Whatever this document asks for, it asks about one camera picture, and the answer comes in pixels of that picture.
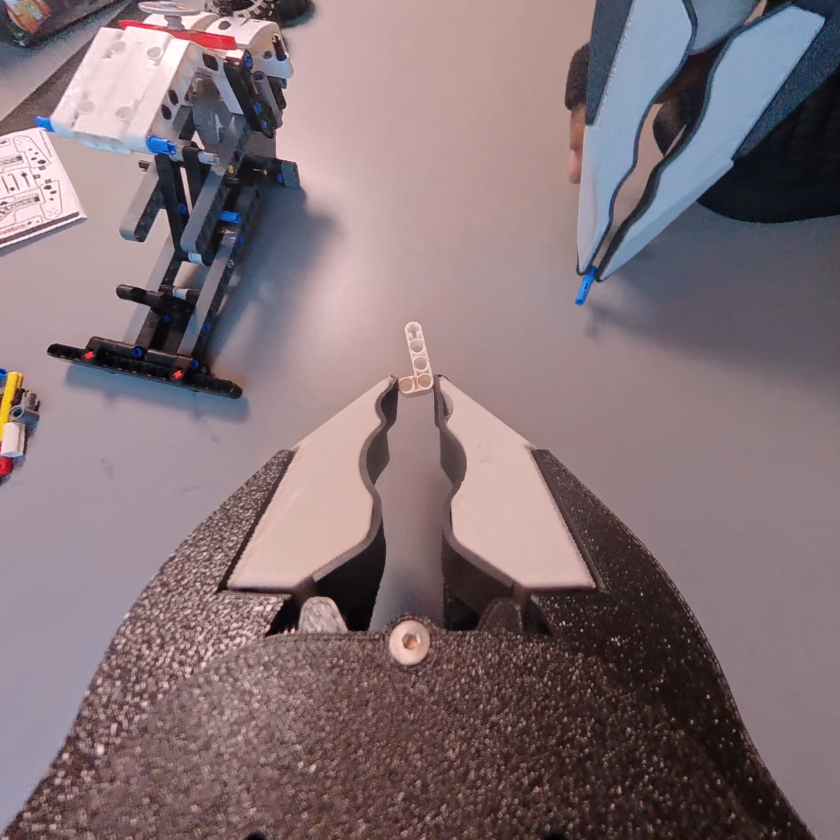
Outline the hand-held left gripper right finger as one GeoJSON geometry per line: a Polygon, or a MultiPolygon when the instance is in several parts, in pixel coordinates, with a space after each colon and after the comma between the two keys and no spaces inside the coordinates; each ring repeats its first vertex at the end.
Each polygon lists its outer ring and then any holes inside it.
{"type": "Polygon", "coordinates": [[[442,375],[435,410],[440,461],[452,484],[444,534],[465,571],[528,595],[594,589],[535,447],[442,375]]]}

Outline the pile of small toy bricks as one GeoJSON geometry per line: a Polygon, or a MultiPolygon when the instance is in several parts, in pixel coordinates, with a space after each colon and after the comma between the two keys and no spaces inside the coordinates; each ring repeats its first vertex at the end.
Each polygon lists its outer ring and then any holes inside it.
{"type": "Polygon", "coordinates": [[[28,438],[39,422],[40,399],[16,371],[1,370],[1,483],[25,460],[28,438]]]}

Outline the toy truck chassis model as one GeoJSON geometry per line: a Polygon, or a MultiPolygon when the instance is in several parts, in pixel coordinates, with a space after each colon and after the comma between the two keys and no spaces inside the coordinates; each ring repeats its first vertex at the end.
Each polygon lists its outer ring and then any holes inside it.
{"type": "Polygon", "coordinates": [[[141,21],[102,28],[62,99],[38,125],[89,148],[147,153],[121,236],[170,229],[150,288],[119,285],[145,307],[132,340],[49,346],[65,362],[236,400],[207,344],[259,207],[260,189],[300,187],[276,135],[293,69],[278,22],[219,17],[177,2],[139,4],[141,21]]]}

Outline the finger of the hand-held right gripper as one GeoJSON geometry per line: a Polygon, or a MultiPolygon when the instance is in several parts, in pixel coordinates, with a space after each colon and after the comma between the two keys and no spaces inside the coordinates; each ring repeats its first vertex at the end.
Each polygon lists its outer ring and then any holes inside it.
{"type": "Polygon", "coordinates": [[[647,111],[683,64],[696,31],[685,2],[596,3],[577,218],[581,274],[612,224],[617,191],[637,162],[647,111]]]}
{"type": "MultiPolygon", "coordinates": [[[[698,2],[685,3],[696,18],[696,33],[673,80],[701,52],[698,2]]],[[[654,168],[643,197],[597,266],[596,280],[635,257],[822,84],[827,77],[827,2],[784,2],[730,28],[716,47],[699,118],[654,168]]]]}

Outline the toy truck set box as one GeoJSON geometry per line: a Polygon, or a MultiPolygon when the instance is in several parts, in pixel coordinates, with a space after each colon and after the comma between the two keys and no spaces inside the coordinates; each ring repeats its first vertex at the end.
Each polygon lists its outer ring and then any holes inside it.
{"type": "Polygon", "coordinates": [[[119,15],[137,11],[128,1],[2,1],[1,41],[23,48],[36,46],[68,27],[105,10],[119,15]]]}

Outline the grey desk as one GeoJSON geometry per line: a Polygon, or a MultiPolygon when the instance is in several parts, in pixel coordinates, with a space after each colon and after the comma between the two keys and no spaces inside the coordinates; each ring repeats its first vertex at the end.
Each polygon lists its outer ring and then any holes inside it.
{"type": "Polygon", "coordinates": [[[213,336],[230,402],[88,371],[134,335],[165,241],[119,223],[134,158],[55,140],[88,220],[2,251],[2,366],[43,417],[2,486],[2,826],[137,595],[280,448],[386,375],[434,371],[548,448],[704,627],[771,773],[838,838],[838,226],[693,206],[574,305],[563,91],[592,2],[320,2],[287,33],[269,191],[213,336]]]}

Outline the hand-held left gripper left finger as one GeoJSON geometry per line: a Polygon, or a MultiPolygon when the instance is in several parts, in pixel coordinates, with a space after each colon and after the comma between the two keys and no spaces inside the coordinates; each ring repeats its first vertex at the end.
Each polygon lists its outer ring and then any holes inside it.
{"type": "Polygon", "coordinates": [[[300,441],[228,577],[243,592],[293,592],[367,549],[382,524],[375,488],[390,453],[397,378],[376,383],[300,441]]]}

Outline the white angled toy beam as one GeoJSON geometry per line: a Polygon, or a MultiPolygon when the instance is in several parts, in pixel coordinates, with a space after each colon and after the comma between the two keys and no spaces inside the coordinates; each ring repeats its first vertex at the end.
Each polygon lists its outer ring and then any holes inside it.
{"type": "Polygon", "coordinates": [[[418,396],[431,392],[434,389],[434,374],[420,323],[416,321],[407,323],[405,336],[413,372],[399,379],[399,391],[405,396],[418,396]]]}

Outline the sticker sheet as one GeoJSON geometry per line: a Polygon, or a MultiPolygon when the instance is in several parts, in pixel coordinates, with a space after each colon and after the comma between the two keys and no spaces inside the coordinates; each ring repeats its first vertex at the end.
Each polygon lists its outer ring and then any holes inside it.
{"type": "Polygon", "coordinates": [[[46,131],[2,136],[2,248],[86,218],[46,131]]]}

